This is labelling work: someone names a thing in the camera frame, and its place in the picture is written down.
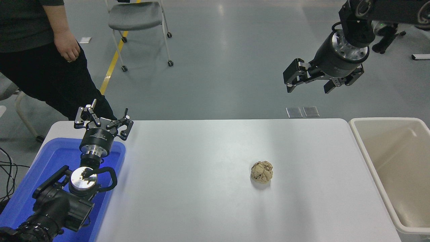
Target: yellow floor line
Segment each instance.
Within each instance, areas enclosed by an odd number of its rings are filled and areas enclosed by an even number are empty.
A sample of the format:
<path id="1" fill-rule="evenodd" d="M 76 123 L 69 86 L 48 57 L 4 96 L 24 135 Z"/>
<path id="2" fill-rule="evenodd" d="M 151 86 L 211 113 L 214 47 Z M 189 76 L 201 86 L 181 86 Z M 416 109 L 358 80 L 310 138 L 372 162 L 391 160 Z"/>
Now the yellow floor line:
<path id="1" fill-rule="evenodd" d="M 123 36 L 127 37 L 128 33 L 129 33 L 128 31 L 124 31 Z M 124 45 L 124 43 L 122 41 L 120 41 L 120 44 L 118 45 L 118 49 L 120 50 L 120 52 L 123 48 L 123 45 Z M 111 64 L 109 65 L 109 69 L 107 69 L 106 76 L 104 77 L 103 83 L 101 84 L 101 87 L 100 87 L 100 92 L 102 95 L 104 95 L 104 92 L 106 91 L 106 88 L 108 87 L 112 72 L 115 69 L 115 65 L 117 64 L 117 61 L 118 61 L 118 52 L 115 51 L 114 57 L 112 58 Z"/>

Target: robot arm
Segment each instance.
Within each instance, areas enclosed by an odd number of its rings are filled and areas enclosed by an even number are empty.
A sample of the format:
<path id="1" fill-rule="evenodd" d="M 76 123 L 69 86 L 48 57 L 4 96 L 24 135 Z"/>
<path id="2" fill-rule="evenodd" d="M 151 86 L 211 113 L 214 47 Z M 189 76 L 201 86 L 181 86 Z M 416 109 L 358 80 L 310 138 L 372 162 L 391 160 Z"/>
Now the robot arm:
<path id="1" fill-rule="evenodd" d="M 340 22 L 332 27 L 332 33 L 323 42 L 312 61 L 295 59 L 284 71 L 284 83 L 288 93 L 297 85 L 315 80 L 327 80 L 324 92 L 335 87 L 352 85 L 363 73 L 362 63 L 369 56 L 369 45 L 375 40 L 375 32 L 396 32 L 397 24 L 411 24 L 420 28 L 430 27 L 429 0 L 348 0 L 339 11 Z M 372 26 L 372 21 L 391 23 L 391 29 Z"/>
<path id="2" fill-rule="evenodd" d="M 63 166 L 48 180 L 42 183 L 33 193 L 36 200 L 34 214 L 17 229 L 0 228 L 0 242 L 51 242 L 57 235 L 63 234 L 63 228 L 78 231 L 94 207 L 92 199 L 99 192 L 112 190 L 117 185 L 115 170 L 102 167 L 103 157 L 109 155 L 114 137 L 127 140 L 133 126 L 127 116 L 119 120 L 98 118 L 94 112 L 95 100 L 92 105 L 79 107 L 75 128 L 85 128 L 86 132 L 80 144 L 81 162 L 76 170 Z M 118 134 L 118 129 L 127 128 Z M 109 172 L 112 185 L 101 187 L 97 175 Z"/>

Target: gray cushion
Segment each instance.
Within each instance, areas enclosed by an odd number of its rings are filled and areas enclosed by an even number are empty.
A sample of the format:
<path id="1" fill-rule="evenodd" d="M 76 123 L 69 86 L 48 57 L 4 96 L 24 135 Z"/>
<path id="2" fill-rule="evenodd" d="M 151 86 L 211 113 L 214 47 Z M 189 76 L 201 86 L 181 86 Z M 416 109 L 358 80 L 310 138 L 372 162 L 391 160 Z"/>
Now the gray cushion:
<path id="1" fill-rule="evenodd" d="M 0 73 L 0 101 L 12 96 L 18 87 L 3 74 Z"/>
<path id="2" fill-rule="evenodd" d="M 158 2 L 117 4 L 109 13 L 109 27 L 114 30 L 142 30 L 159 26 L 163 20 Z"/>

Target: crumpled paper ball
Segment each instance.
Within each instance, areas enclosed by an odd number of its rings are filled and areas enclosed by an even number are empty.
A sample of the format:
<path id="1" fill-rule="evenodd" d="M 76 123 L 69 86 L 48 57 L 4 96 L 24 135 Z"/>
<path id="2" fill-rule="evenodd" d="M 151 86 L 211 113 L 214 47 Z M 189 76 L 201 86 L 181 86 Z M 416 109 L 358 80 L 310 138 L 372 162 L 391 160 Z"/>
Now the crumpled paper ball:
<path id="1" fill-rule="evenodd" d="M 268 161 L 259 161 L 251 168 L 251 177 L 260 183 L 268 183 L 273 177 L 273 166 Z"/>

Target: person's hand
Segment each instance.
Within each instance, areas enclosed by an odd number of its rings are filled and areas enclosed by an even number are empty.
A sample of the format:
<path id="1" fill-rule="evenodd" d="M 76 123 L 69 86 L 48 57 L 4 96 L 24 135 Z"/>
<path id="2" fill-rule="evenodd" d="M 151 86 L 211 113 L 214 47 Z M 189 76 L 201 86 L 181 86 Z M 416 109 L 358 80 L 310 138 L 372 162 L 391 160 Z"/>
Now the person's hand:
<path id="1" fill-rule="evenodd" d="M 80 48 L 70 30 L 60 33 L 54 32 L 54 44 L 61 56 L 68 62 L 75 61 L 78 58 Z"/>

